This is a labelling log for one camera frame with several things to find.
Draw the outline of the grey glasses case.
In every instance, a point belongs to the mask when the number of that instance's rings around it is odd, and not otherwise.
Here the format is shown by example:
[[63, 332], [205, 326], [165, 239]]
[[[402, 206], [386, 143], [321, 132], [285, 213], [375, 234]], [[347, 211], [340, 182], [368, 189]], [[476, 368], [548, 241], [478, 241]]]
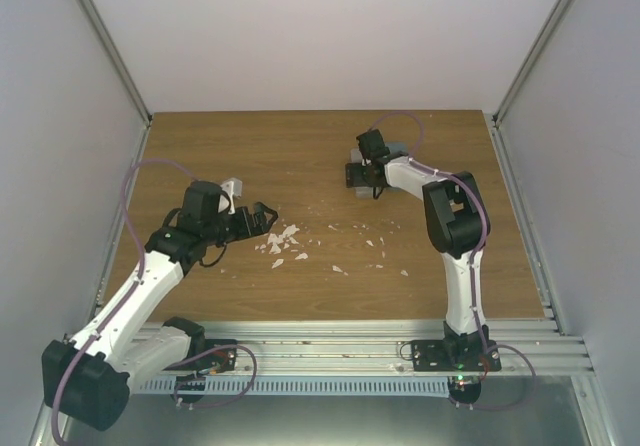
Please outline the grey glasses case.
[[350, 161], [345, 165], [345, 183], [354, 189], [357, 198], [377, 200], [384, 191], [390, 190], [383, 159], [388, 159], [389, 150], [385, 146], [377, 153], [377, 158], [365, 159], [359, 149], [352, 149]]

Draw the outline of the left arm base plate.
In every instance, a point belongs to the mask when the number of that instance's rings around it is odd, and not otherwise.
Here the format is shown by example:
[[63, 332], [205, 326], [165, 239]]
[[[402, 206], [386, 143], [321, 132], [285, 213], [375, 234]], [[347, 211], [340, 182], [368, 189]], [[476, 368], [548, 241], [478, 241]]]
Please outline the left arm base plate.
[[222, 373], [235, 368], [238, 342], [234, 339], [193, 339], [186, 356], [172, 361], [163, 371]]

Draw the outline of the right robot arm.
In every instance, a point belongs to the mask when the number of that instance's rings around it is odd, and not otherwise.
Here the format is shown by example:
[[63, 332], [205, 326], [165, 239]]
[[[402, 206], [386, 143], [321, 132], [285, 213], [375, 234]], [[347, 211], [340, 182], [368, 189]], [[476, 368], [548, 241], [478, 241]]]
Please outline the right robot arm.
[[423, 202], [428, 238], [443, 259], [447, 290], [444, 338], [434, 351], [451, 369], [464, 371], [489, 348], [480, 269], [490, 221], [475, 178], [393, 151], [377, 129], [356, 141], [359, 154], [345, 166], [347, 187], [367, 187], [375, 199], [387, 189], [402, 190]]

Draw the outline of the teal glasses case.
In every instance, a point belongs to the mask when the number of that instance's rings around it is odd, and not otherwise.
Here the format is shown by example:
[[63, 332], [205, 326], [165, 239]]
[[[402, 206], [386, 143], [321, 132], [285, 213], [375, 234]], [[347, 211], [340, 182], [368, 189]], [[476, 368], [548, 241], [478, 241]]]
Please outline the teal glasses case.
[[409, 155], [408, 146], [404, 142], [388, 142], [386, 147], [389, 150], [388, 156], [391, 158]]

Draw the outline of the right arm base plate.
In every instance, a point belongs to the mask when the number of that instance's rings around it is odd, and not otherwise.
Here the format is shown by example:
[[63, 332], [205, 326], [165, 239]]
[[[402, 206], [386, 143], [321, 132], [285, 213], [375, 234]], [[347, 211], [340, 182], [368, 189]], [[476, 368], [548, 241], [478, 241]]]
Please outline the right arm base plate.
[[417, 372], [499, 372], [499, 357], [486, 354], [481, 344], [453, 345], [444, 340], [412, 340], [397, 348], [400, 359], [409, 361]]

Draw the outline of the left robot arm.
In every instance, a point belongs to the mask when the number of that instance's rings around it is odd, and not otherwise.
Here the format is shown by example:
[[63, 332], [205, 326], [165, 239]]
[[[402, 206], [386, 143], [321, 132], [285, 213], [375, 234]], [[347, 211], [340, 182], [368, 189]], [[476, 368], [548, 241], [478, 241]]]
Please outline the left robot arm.
[[193, 370], [206, 357], [197, 324], [168, 320], [150, 339], [134, 337], [158, 304], [196, 266], [209, 248], [270, 232], [276, 210], [257, 202], [237, 206], [242, 183], [231, 178], [218, 185], [194, 181], [180, 207], [172, 209], [143, 248], [141, 260], [101, 311], [67, 342], [52, 341], [44, 350], [44, 402], [98, 431], [121, 416], [135, 390], [162, 370]]

